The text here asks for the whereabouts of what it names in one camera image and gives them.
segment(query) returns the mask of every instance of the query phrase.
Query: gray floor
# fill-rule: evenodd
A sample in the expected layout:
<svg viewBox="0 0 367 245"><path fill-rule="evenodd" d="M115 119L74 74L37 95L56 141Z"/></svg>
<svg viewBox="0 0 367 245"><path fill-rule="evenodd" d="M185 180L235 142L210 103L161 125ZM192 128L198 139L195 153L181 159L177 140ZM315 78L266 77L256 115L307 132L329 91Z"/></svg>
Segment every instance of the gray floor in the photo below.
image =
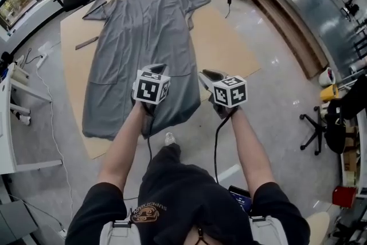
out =
<svg viewBox="0 0 367 245"><path fill-rule="evenodd" d="M212 0L223 17L228 12L227 0ZM30 59L37 49L50 42L53 53L39 70L50 86L54 97L54 131L61 152L65 156L69 181L72 187L73 212L81 206L88 189L95 183L103 157L90 160L77 130L68 94L65 89L63 62L60 47L60 21L62 14L37 32L18 51L26 54L33 48ZM249 50L253 51L261 70L248 77L249 101L244 111L265 146L272 163L275 178L284 191L301 210L305 217L319 209L316 201L331 202L331 193L339 182L338 157L324 147L315 157L312 144L301 152L299 146L311 135L311 128L299 120L299 114L314 116L313 107L319 103L320 87L316 81L308 81L296 59L277 33L251 1L233 0L231 14L226 20L242 36ZM46 91L36 76L36 62L25 66L31 73L30 85ZM50 127L50 105L37 99L16 93L18 101L31 109L32 125L26 127L12 119L14 148L20 163L54 160L60 158L52 141ZM179 126L170 128L182 146L182 160L207 169L214 174L214 132L219 117L211 105L204 102L192 118ZM164 132L153 136L151 145L155 154L163 143ZM125 198L138 194L141 178L149 160L146 142L139 140L134 164L125 188ZM220 132L218 143L218 172L239 163L235 139L230 124ZM71 210L69 188L62 166L33 172L12 174L12 192L31 204L59 218L67 227ZM245 187L241 171L228 177L223 183ZM135 200L127 201L134 207ZM63 241L52 231L59 230L58 224L41 213L34 214L40 230L36 236L41 244L62 244Z"/></svg>

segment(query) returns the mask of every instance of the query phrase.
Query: white container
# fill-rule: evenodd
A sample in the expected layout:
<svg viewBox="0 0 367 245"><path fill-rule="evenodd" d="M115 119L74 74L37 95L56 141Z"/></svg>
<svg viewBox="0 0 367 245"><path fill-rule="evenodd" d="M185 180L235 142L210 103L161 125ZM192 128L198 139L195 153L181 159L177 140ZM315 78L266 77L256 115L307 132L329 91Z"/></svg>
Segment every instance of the white container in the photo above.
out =
<svg viewBox="0 0 367 245"><path fill-rule="evenodd" d="M334 85L335 82L335 74L331 68L326 68L326 70L319 76L319 83L323 87Z"/></svg>

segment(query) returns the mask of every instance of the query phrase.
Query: cloth sleeve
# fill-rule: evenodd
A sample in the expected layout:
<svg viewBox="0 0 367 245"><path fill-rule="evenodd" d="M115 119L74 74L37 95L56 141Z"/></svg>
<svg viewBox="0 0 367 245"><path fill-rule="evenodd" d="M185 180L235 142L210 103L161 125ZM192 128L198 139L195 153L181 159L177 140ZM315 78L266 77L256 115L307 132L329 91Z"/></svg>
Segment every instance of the cloth sleeve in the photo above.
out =
<svg viewBox="0 0 367 245"><path fill-rule="evenodd" d="M274 182L257 189L253 197L251 216L272 216L278 219L286 233L288 245L308 245L310 242L309 224Z"/></svg>
<svg viewBox="0 0 367 245"><path fill-rule="evenodd" d="M121 190L110 183L96 184L73 218L65 245L99 244L103 226L110 221L124 220L126 216Z"/></svg>
<svg viewBox="0 0 367 245"><path fill-rule="evenodd" d="M194 27L192 16L195 9L208 4L211 0L179 0L184 16L188 17L188 27L191 30Z"/></svg>
<svg viewBox="0 0 367 245"><path fill-rule="evenodd" d="M109 3L107 3L106 0L96 0L84 15L83 19L95 21L106 20L114 10L115 1L116 0L111 0Z"/></svg>

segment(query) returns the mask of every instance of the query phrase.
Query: gray garment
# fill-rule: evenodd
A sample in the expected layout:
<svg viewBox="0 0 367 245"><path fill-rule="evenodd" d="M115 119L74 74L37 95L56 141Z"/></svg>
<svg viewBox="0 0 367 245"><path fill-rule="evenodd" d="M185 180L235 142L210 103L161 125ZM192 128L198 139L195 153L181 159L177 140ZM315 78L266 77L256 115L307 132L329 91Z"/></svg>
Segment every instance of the gray garment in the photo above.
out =
<svg viewBox="0 0 367 245"><path fill-rule="evenodd" d="M86 137L114 139L132 109L136 72L169 66L171 86L155 110L152 135L188 120L200 105L189 29L195 9L210 0L96 0L84 20L105 20L89 74L83 111ZM149 128L143 128L146 137Z"/></svg>

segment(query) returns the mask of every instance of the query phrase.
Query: white sneaker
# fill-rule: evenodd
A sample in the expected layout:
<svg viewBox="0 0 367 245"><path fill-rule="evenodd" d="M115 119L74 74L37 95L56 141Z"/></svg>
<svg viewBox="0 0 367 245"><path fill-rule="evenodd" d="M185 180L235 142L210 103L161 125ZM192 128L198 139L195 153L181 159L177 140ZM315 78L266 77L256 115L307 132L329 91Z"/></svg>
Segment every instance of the white sneaker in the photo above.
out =
<svg viewBox="0 0 367 245"><path fill-rule="evenodd" d="M172 143L176 143L176 139L173 137L172 133L167 133L165 139L165 146L171 145Z"/></svg>
<svg viewBox="0 0 367 245"><path fill-rule="evenodd" d="M19 120L26 126L30 125L30 116L20 115Z"/></svg>
<svg viewBox="0 0 367 245"><path fill-rule="evenodd" d="M24 55L22 55L20 58L18 58L15 63L17 64L17 66L21 66L21 64L23 63L24 61Z"/></svg>

